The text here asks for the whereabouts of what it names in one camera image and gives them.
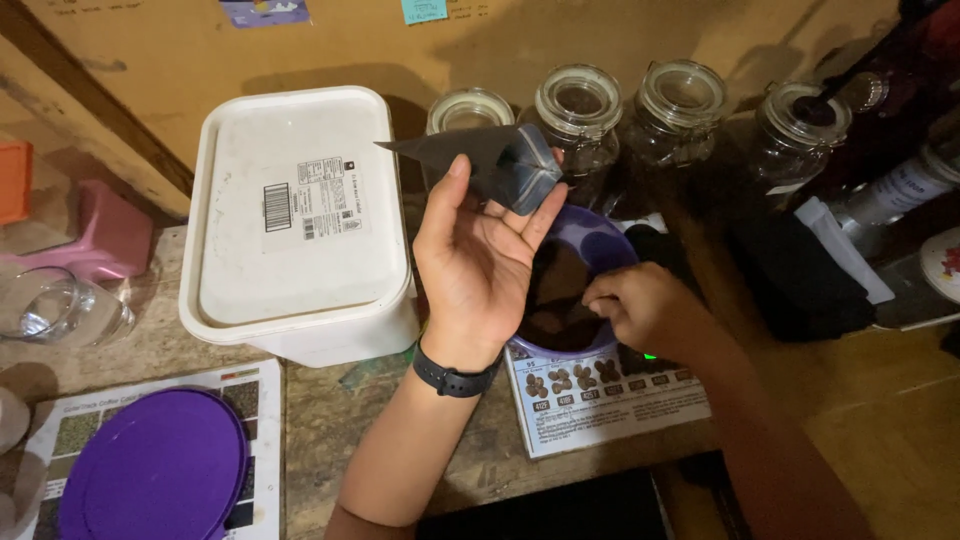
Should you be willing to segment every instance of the sticky note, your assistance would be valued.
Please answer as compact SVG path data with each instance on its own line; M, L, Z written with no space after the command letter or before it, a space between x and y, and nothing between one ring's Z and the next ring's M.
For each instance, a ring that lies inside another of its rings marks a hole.
M407 24L446 19L446 0L400 0L400 3Z

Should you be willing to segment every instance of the right hand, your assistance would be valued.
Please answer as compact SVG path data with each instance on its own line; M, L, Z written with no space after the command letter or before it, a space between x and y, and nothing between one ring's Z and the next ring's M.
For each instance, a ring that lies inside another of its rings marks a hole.
M704 355L705 341L727 336L690 289L653 262L598 276L583 304L610 319L624 345L690 367Z

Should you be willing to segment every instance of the sticker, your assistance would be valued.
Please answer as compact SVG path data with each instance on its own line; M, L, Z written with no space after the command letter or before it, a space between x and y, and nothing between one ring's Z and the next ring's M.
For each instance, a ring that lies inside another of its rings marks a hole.
M290 176L289 183L261 188L263 253L370 233L356 161L337 157L298 163Z
M952 186L936 182L916 158L901 163L870 186L874 197L886 208L904 213L950 191Z
M400 0L400 5L407 24L446 19L446 0Z
M237 28L257 28L310 20L306 0L220 0Z
M782 195L784 193L793 193L794 191L803 187L804 184L806 184L806 180L804 180L803 182L800 182L799 184L778 185L777 187L774 187L770 191L767 191L767 195Z

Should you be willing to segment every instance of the orange container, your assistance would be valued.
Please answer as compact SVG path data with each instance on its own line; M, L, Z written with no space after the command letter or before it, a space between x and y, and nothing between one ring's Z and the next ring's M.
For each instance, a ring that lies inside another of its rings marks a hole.
M27 141L0 142L0 225L30 216L34 147Z

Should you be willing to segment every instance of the left hand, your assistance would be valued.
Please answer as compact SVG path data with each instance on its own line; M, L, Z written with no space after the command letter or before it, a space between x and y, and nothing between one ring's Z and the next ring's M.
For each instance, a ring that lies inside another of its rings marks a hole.
M557 184L521 217L468 197L470 164L458 156L427 200L414 257L430 303L420 345L443 367L479 372L493 363L523 317L534 253L566 198Z

